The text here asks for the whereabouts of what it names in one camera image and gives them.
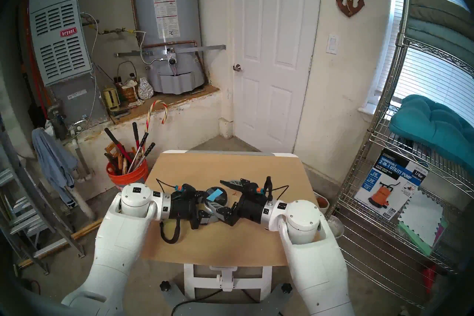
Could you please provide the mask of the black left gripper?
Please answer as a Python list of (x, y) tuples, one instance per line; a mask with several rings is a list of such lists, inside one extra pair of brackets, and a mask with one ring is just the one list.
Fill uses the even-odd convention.
[(170, 218), (176, 220), (176, 226), (180, 227), (181, 220), (189, 221), (191, 229), (198, 229), (199, 225), (209, 225), (219, 221), (218, 217), (207, 211), (200, 211), (198, 218), (198, 204), (206, 196), (205, 191), (175, 191), (171, 194)]

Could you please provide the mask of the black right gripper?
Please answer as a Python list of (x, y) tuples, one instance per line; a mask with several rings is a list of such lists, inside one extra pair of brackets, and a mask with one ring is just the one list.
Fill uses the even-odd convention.
[[(220, 184), (238, 192), (252, 190), (252, 183), (246, 179), (220, 180)], [(210, 215), (209, 224), (221, 221), (227, 225), (235, 225), (239, 219), (247, 219), (260, 225), (263, 209), (264, 205), (245, 194), (241, 194), (239, 200), (234, 202), (231, 207), (223, 206), (215, 201), (206, 201), (206, 212)]]

